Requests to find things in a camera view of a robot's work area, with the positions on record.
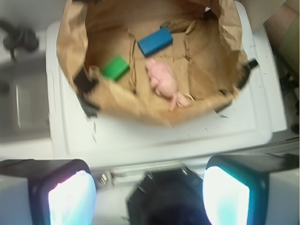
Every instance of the pink stuffed animal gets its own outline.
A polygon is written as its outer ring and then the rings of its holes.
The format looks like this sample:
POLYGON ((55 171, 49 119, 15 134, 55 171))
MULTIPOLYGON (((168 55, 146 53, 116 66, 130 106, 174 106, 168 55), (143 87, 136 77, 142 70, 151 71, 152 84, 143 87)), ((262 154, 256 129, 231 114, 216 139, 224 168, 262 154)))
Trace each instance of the pink stuffed animal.
POLYGON ((151 87, 157 95, 171 99, 169 110, 172 112, 176 103, 179 106, 188 106, 190 102, 177 91, 177 83, 171 68, 162 62, 154 59, 146 61, 146 68, 150 77, 151 87))

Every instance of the white surface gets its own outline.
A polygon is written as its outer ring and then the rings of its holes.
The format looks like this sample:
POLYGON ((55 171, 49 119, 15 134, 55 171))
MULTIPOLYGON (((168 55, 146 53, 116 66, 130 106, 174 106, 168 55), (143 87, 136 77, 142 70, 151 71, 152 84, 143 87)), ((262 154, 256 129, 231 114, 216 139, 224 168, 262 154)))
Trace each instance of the white surface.
POLYGON ((32 224, 26 178, 0 175, 0 203, 0 224, 32 224))
POLYGON ((266 225, 299 224, 299 168, 270 174, 266 225))
MULTIPOLYGON (((3 40, 4 35, 0 34, 0 40, 3 40)), ((38 52, 45 52, 46 48, 46 32, 37 32, 39 38, 38 52)), ((16 51, 16 58, 26 57, 28 53, 22 51, 16 51)), ((3 49, 3 45, 0 45, 0 64, 10 62, 10 54, 3 49)), ((0 160, 8 158, 35 158, 35 159, 47 159, 53 157, 52 141, 50 138, 12 142, 12 143, 0 143, 0 160)))
MULTIPOLYGON (((237 5, 243 18, 243 47, 249 58, 256 58, 246 11, 240 3, 237 5)), ((150 127, 101 114, 96 119, 86 118, 57 60, 53 60, 58 28, 59 23, 48 28, 46 48, 56 157, 82 158, 91 167, 109 167, 192 158, 264 144, 271 138, 269 105, 260 68, 253 70, 238 98, 220 113, 226 117, 212 112, 176 128, 150 127)))
POLYGON ((254 42, 257 54, 257 61, 262 73, 262 82, 266 89, 267 100, 270 109, 270 120, 272 131, 282 131, 287 129, 285 116, 285 106, 281 94, 281 88, 278 80, 278 73, 271 50, 266 30, 263 26, 258 27, 254 33, 254 42))

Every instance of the brown paper bag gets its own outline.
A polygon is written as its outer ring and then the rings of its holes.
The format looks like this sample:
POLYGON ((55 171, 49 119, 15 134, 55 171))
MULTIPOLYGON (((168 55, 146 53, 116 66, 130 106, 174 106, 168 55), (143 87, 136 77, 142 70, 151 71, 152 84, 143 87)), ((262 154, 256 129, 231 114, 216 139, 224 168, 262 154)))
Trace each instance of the brown paper bag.
POLYGON ((76 93, 101 113, 173 126, 231 103, 249 75, 240 47, 234 0, 68 0, 57 55, 76 93), (151 58, 168 63, 179 91, 193 97, 191 106, 173 112, 169 100, 150 88, 137 46, 160 26, 170 30, 173 44, 151 58), (116 55, 130 70, 113 82, 99 70, 116 55))

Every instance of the black object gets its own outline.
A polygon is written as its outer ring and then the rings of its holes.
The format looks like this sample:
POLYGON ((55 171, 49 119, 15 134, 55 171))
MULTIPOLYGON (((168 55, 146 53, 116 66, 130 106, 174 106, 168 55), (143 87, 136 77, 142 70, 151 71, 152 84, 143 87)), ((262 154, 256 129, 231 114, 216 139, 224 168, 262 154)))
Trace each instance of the black object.
POLYGON ((249 61, 248 64, 243 66, 244 71, 242 74, 242 79, 241 79, 239 85, 237 86, 238 89, 242 89, 246 85, 246 83, 250 77, 251 70, 257 66, 258 66, 258 62, 256 61, 256 59, 252 59, 251 61, 249 61))
POLYGON ((38 38, 35 32, 30 28, 15 28, 7 21, 0 19, 0 28, 7 32, 7 36, 3 39, 3 45, 10 51, 11 59, 15 61, 14 50, 16 48, 24 48, 28 52, 32 52, 38 48, 38 38))
POLYGON ((268 209, 270 173, 299 168, 293 154, 215 155, 206 169, 217 166, 249 187, 247 224, 265 224, 268 209))
POLYGON ((81 170, 90 173, 88 165, 80 159, 27 159, 0 162, 1 175, 27 178, 31 217, 34 225, 50 224, 49 191, 81 170))
POLYGON ((203 180, 188 168, 148 173, 127 201, 131 225, 210 225, 203 180))

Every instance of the blue block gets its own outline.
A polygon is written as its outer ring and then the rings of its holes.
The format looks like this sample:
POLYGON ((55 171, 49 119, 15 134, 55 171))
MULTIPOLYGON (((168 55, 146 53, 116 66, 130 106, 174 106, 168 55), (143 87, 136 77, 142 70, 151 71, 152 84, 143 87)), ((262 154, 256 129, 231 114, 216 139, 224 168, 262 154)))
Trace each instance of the blue block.
POLYGON ((157 51, 167 47, 173 42, 173 37, 167 28, 162 28, 153 34, 138 41, 144 56, 149 56, 157 51))

